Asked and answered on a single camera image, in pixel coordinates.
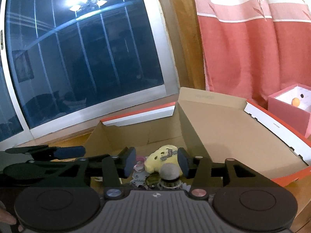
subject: textured grip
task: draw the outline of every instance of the textured grip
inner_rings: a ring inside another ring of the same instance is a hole
[[[192,200],[184,191],[135,190],[122,200],[108,201],[93,221],[71,232],[244,233],[221,220],[208,202]]]

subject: window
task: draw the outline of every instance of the window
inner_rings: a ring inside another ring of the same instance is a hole
[[[0,142],[22,131],[4,79],[0,55]]]
[[[164,84],[143,0],[7,0],[6,26],[30,128]]]
[[[0,30],[16,112],[0,149],[178,93],[158,0],[2,0]]]

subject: plush toy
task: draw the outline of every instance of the plush toy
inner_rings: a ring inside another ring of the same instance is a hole
[[[154,153],[152,153],[145,161],[145,170],[148,173],[160,172],[161,167],[165,163],[173,163],[179,168],[179,175],[183,173],[179,167],[177,160],[177,150],[178,148],[173,145],[165,145],[160,147]]]

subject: screw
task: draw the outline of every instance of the screw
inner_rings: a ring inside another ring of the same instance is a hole
[[[122,194],[122,192],[119,189],[109,189],[106,194],[109,197],[118,197]]]
[[[194,189],[191,193],[196,197],[203,197],[207,194],[204,189]]]

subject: gray pom pom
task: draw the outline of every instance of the gray pom pom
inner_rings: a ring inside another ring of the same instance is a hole
[[[165,163],[161,167],[159,174],[163,180],[175,180],[179,177],[179,166],[173,163]]]

